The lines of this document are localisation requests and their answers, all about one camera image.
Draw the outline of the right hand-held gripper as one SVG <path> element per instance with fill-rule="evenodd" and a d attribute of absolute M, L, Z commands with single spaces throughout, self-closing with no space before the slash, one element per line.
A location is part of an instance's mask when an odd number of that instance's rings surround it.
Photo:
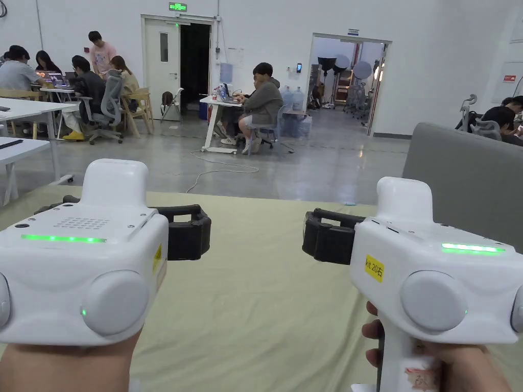
<path fill-rule="evenodd" d="M 377 213 L 316 208 L 305 214 L 302 250 L 350 264 L 353 285 L 384 328 L 375 384 L 353 391 L 439 391 L 441 363 L 424 342 L 508 345 L 522 333 L 522 255 L 513 246 L 435 223 L 421 181 L 384 177 Z"/>

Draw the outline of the person's left hand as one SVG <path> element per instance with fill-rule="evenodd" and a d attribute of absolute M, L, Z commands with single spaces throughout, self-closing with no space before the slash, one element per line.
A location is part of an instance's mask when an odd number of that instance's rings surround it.
<path fill-rule="evenodd" d="M 90 348 L 9 344 L 1 357 L 1 391 L 128 391 L 140 334 Z"/>

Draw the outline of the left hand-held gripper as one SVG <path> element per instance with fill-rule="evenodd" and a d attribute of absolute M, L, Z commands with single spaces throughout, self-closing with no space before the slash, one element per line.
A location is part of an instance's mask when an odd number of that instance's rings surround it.
<path fill-rule="evenodd" d="M 199 260 L 211 219 L 200 205 L 150 208 L 147 166 L 99 159 L 80 198 L 1 231 L 1 342 L 105 346 L 137 333 L 168 261 Z"/>

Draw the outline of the person's right hand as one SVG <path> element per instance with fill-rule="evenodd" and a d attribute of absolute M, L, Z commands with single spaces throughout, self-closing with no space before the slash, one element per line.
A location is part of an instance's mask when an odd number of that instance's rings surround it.
<path fill-rule="evenodd" d="M 383 325 L 377 318 L 378 310 L 369 301 L 366 309 L 375 319 L 363 324 L 362 335 L 367 339 L 378 340 L 383 332 Z M 430 356 L 441 362 L 442 391 L 512 391 L 485 346 L 446 345 L 425 341 L 419 344 Z M 375 368 L 380 368 L 381 357 L 382 350 L 379 348 L 366 351 L 367 361 Z"/>

